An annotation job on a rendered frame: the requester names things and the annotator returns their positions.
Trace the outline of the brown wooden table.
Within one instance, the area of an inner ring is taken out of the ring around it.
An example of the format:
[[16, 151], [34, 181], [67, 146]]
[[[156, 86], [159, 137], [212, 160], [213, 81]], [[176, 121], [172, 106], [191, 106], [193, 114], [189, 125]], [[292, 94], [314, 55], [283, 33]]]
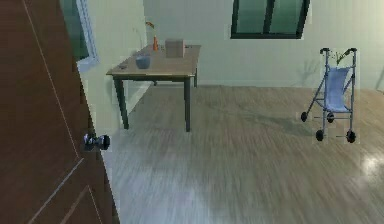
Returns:
[[[167, 58], [165, 50], [153, 51], [151, 46], [146, 46], [106, 73], [107, 76], [112, 77], [125, 129], [129, 128], [129, 120], [123, 81], [171, 81], [180, 82], [184, 85], [185, 129], [187, 132], [191, 131], [191, 80], [194, 80], [193, 86], [196, 87], [200, 49], [200, 45], [186, 45], [183, 58]], [[135, 60], [138, 56], [151, 57], [151, 64], [148, 69], [139, 69], [136, 66]], [[119, 66], [121, 65], [125, 65], [127, 68], [120, 69]]]

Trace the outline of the tan cardboard box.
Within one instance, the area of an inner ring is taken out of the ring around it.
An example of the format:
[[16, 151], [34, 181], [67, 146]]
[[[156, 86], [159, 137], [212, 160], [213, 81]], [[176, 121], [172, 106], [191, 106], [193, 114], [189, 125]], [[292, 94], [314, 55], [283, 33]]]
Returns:
[[183, 58], [185, 42], [183, 39], [167, 39], [165, 41], [165, 50], [168, 58]]

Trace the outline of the blue grey bowl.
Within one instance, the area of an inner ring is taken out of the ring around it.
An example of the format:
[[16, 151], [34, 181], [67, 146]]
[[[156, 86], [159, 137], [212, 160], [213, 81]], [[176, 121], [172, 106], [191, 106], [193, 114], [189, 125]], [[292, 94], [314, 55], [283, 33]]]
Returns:
[[138, 56], [135, 60], [136, 66], [139, 69], [148, 69], [151, 64], [151, 57], [150, 56]]

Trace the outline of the orange vase with flower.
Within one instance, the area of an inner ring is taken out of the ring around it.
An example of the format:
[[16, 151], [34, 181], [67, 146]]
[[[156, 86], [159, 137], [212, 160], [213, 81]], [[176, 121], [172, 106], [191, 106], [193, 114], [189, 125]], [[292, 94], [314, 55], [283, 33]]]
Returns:
[[150, 21], [146, 21], [145, 24], [149, 26], [153, 31], [153, 51], [158, 51], [158, 40], [155, 25]]

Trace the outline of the silver round door knob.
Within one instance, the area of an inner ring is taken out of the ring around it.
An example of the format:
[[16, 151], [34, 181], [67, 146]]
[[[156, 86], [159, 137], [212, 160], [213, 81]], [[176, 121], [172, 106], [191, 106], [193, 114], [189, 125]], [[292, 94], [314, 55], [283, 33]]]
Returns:
[[85, 134], [83, 137], [84, 150], [92, 151], [94, 148], [100, 150], [107, 150], [110, 146], [111, 140], [108, 135], [94, 136], [92, 134]]

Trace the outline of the black framed window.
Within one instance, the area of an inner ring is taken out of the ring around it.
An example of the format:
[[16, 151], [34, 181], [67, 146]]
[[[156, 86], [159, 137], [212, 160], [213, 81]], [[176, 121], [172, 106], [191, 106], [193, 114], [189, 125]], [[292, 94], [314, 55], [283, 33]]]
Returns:
[[310, 0], [233, 0], [231, 39], [301, 39]]

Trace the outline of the white framed window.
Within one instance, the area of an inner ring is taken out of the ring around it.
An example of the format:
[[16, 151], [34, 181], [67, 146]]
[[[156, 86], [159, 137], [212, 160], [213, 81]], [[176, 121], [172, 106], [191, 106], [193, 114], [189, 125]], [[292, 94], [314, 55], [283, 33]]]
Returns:
[[99, 63], [87, 0], [59, 0], [79, 72]]

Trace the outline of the blue baby stroller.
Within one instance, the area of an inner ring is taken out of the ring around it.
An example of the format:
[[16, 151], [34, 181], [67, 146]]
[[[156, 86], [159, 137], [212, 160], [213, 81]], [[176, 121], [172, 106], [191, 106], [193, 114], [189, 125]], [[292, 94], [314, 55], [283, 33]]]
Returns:
[[343, 68], [330, 66], [330, 53], [329, 48], [320, 50], [320, 54], [325, 55], [324, 76], [308, 109], [301, 113], [300, 118], [303, 122], [307, 120], [314, 103], [322, 108], [322, 128], [315, 134], [316, 139], [322, 141], [325, 137], [325, 121], [332, 123], [336, 119], [336, 114], [348, 114], [349, 129], [345, 137], [349, 143], [354, 143], [356, 140], [356, 133], [353, 131], [353, 117], [357, 49], [349, 48], [341, 55], [336, 55], [336, 64], [339, 64], [350, 53], [353, 54], [352, 65]]

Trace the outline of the brown wooden room door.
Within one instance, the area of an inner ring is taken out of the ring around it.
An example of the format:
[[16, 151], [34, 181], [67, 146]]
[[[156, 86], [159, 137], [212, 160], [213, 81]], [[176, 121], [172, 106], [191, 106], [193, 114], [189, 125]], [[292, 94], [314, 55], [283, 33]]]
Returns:
[[0, 0], [0, 224], [120, 224], [59, 0]]

